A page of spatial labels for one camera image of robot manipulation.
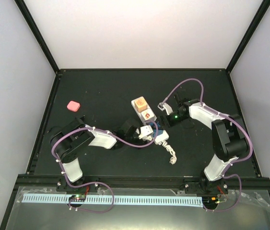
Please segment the white power strip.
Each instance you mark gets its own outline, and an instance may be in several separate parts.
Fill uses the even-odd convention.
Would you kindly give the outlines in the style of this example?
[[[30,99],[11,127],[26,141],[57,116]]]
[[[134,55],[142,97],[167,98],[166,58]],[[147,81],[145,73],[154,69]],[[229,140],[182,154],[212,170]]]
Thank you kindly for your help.
[[[143,141],[154,141],[156,145],[165,147],[169,139],[168,133],[156,122],[156,115],[144,97],[139,97],[131,101],[143,126],[137,129],[139,139]]]

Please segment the white tiger cube socket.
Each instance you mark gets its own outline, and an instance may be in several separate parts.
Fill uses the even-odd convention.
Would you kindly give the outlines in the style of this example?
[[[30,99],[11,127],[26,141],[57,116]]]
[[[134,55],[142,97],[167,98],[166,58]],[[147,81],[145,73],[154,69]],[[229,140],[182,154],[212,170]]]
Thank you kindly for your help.
[[[143,119],[143,121],[148,121],[148,120],[155,120],[155,115],[154,112],[152,111],[151,108],[148,108],[144,111],[141,112],[141,117]]]

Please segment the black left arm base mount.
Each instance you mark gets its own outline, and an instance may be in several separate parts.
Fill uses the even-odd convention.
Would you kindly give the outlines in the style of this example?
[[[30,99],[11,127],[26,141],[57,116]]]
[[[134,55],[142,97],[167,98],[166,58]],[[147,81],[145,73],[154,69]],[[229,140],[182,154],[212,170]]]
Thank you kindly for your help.
[[[64,176],[62,176],[57,183],[57,192],[66,192],[66,193],[86,193],[88,192],[96,192],[99,185],[95,182],[99,182],[100,178],[96,176],[83,176],[79,180],[75,182],[71,182],[70,184],[73,186],[69,186],[66,182]],[[91,185],[83,186],[83,184],[94,182]]]

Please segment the small green circuit board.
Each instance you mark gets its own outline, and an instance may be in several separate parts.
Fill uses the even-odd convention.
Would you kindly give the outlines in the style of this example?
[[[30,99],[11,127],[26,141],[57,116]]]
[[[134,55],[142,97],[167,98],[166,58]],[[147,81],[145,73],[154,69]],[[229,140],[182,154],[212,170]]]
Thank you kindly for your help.
[[[86,195],[71,195],[69,197],[69,202],[84,202],[86,200]]]

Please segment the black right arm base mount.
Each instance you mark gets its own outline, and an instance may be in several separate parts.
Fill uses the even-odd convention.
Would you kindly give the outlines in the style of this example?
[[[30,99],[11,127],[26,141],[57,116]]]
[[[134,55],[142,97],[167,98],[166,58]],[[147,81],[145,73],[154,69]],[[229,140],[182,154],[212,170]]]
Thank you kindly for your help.
[[[202,177],[185,178],[183,180],[187,194],[215,196],[218,194],[228,194],[228,189],[225,188],[225,180],[209,181]]]

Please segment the pink plug adapter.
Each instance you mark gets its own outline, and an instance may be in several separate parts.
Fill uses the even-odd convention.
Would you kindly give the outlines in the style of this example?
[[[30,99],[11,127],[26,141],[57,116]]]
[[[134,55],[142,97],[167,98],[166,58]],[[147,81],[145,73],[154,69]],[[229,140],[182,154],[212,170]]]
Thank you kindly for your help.
[[[80,103],[75,102],[75,101],[70,101],[67,105],[67,109],[72,111],[72,112],[77,112],[80,108]]]

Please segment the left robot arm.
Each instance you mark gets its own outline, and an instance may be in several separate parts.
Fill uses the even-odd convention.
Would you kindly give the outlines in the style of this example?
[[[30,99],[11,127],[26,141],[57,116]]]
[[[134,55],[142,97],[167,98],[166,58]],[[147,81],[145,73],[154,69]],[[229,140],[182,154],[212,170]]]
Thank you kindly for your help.
[[[49,143],[51,153],[61,167],[61,173],[68,179],[68,187],[73,191],[80,191],[84,186],[84,179],[79,157],[84,148],[116,150],[127,145],[141,149],[153,144],[158,133],[158,125],[151,120],[139,125],[130,119],[120,129],[110,131],[90,126],[81,117],[75,118],[64,127],[52,127],[49,130]]]

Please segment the white plug adapter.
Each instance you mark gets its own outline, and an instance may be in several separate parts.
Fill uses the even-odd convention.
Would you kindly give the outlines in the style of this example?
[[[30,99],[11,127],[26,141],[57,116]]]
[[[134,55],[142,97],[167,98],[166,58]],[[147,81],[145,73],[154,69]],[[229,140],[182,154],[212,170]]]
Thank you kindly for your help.
[[[143,141],[153,141],[154,137],[153,135],[148,135],[142,138]]]

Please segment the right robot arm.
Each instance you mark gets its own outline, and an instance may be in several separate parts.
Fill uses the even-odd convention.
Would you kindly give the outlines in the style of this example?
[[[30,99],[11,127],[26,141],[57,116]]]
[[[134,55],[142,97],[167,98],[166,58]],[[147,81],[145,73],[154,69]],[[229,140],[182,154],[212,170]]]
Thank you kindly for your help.
[[[175,94],[177,110],[166,102],[158,104],[166,115],[158,118],[163,127],[173,127],[186,119],[194,119],[211,130],[214,156],[200,174],[199,188],[204,194],[215,193],[230,166],[253,151],[249,135],[239,115],[222,114],[198,99],[188,100]]]

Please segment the beige dragon cube socket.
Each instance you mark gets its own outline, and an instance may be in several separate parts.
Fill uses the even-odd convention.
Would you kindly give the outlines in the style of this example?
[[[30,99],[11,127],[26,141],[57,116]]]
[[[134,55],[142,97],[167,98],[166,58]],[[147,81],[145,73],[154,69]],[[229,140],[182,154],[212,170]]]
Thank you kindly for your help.
[[[138,113],[141,113],[148,109],[148,105],[144,97],[140,97],[134,101],[135,109]]]

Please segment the blue cube socket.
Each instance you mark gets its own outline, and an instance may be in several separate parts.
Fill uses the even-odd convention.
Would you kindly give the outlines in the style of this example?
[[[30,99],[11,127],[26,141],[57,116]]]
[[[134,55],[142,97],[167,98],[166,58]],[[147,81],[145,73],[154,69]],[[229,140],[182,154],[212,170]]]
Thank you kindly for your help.
[[[148,123],[148,125],[150,125],[151,126],[151,128],[154,130],[154,131],[156,131],[156,129],[158,129],[158,130],[163,130],[164,128],[163,128],[163,126],[159,123],[159,122],[149,122]]]

